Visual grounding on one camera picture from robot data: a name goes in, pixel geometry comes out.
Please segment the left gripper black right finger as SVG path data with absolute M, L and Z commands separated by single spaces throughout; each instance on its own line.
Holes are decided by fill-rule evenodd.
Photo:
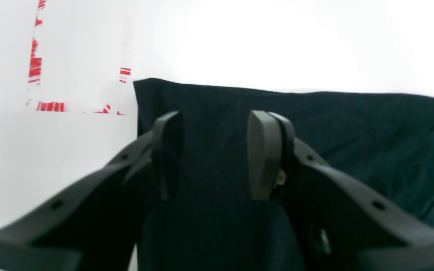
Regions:
M 279 197 L 293 159 L 294 136 L 294 127 L 287 118 L 263 110 L 250 111 L 247 157 L 252 199 Z

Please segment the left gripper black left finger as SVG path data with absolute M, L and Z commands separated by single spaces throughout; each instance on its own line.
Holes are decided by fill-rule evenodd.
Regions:
M 151 159 L 160 199 L 173 199 L 179 189 L 183 146 L 183 117 L 171 111 L 155 120 L 152 127 Z

